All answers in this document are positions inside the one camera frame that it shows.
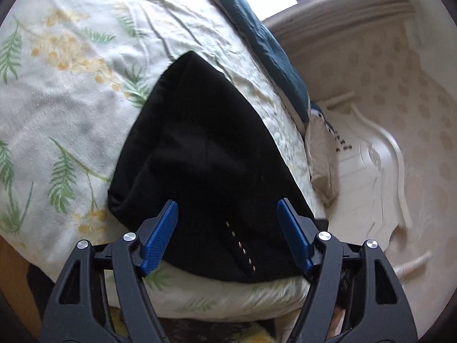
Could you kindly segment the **black pants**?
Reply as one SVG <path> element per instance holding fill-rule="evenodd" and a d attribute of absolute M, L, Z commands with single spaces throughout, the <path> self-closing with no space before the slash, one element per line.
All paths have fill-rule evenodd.
<path fill-rule="evenodd" d="M 109 210 L 135 231 L 168 201 L 178 220 L 164 260 L 213 280 L 262 283 L 312 269 L 312 252 L 288 244 L 279 203 L 310 204 L 262 119 L 195 52 L 161 75 L 122 147 Z"/>

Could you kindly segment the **beige pillow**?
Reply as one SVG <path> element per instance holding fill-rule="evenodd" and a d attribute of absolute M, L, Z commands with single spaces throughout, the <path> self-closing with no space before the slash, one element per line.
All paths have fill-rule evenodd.
<path fill-rule="evenodd" d="M 337 140 L 335 132 L 319 110 L 311 110 L 305 133 L 310 181 L 325 207 L 339 196 Z"/>

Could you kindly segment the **cream carved headboard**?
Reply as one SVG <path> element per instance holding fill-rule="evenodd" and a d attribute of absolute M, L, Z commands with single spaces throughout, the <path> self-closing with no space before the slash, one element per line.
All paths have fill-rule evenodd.
<path fill-rule="evenodd" d="M 350 91 L 319 101 L 338 144 L 339 196 L 327 208 L 330 232 L 343 242 L 375 240 L 387 250 L 392 234 L 413 226 L 403 154 L 383 127 L 364 116 Z"/>

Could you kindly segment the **floral white bed cover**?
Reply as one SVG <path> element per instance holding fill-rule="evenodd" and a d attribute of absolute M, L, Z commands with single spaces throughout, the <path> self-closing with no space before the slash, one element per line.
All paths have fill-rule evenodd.
<path fill-rule="evenodd" d="M 216 0 L 15 0 L 1 24 L 1 235 L 56 280 L 125 231 L 108 189 L 160 75 L 194 51 L 253 106 L 315 214 L 305 125 Z"/>

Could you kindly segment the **dark teal quilt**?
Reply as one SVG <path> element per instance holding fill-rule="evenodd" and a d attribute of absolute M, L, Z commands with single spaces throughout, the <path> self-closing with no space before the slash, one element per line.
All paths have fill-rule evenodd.
<path fill-rule="evenodd" d="M 310 119 L 308 89 L 275 36 L 259 20 L 246 0 L 216 0 L 243 35 L 272 80 L 284 92 L 300 120 Z"/>

